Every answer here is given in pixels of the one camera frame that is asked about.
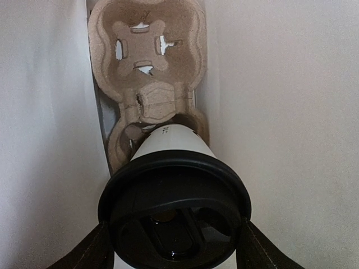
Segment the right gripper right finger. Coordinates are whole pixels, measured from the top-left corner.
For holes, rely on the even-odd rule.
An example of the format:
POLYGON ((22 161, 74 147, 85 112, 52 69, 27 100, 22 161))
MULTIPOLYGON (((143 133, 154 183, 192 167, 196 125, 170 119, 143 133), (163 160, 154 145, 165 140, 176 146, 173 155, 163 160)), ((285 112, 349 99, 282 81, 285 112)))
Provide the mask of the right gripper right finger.
POLYGON ((250 220, 243 218, 237 245, 238 269, 303 269, 281 252, 250 220))

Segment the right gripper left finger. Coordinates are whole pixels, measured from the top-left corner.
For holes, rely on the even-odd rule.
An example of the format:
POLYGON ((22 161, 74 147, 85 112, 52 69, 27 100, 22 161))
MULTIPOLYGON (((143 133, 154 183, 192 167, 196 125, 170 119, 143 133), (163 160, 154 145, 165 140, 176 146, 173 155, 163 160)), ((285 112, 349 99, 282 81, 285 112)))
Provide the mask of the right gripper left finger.
POLYGON ((100 222, 72 251, 50 268, 112 268, 108 223, 100 222))

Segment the beige paper bag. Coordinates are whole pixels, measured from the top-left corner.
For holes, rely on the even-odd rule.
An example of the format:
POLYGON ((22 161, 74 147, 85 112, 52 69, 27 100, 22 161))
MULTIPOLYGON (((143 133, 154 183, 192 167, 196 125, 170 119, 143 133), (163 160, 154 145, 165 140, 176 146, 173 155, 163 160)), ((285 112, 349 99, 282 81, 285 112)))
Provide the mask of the beige paper bag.
MULTIPOLYGON (((305 268, 358 267, 358 2, 204 1, 196 93, 255 225, 305 268)), ((46 268, 109 179, 85 1, 1 2, 1 267, 46 268)))

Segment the brown cardboard cup carrier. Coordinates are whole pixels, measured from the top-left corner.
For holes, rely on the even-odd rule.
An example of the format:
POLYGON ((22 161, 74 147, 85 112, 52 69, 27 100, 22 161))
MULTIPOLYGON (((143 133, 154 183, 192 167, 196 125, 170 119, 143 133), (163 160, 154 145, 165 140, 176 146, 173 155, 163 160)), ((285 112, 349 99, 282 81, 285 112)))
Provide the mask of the brown cardboard cup carrier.
POLYGON ((194 101, 207 68, 205 12, 197 1, 97 1, 88 34, 95 81, 119 109, 107 139, 111 173, 164 124, 184 124, 209 141, 194 101))

